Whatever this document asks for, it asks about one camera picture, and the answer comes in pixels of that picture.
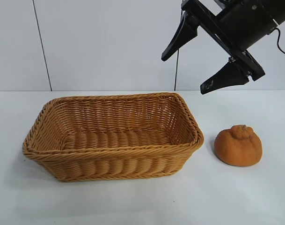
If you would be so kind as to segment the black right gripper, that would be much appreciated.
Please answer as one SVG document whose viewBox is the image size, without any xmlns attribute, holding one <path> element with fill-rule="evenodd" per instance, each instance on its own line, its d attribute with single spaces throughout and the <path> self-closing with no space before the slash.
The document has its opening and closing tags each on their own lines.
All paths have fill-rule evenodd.
<svg viewBox="0 0 285 225">
<path fill-rule="evenodd" d="M 247 51 L 276 27 L 257 0 L 235 0 L 214 15 L 198 0 L 186 0 L 185 11 L 167 48 L 161 55 L 167 61 L 182 46 L 197 36 L 201 26 L 228 54 L 228 63 L 200 85 L 201 94 L 225 87 L 245 85 L 265 75 L 263 68 Z"/>
</svg>

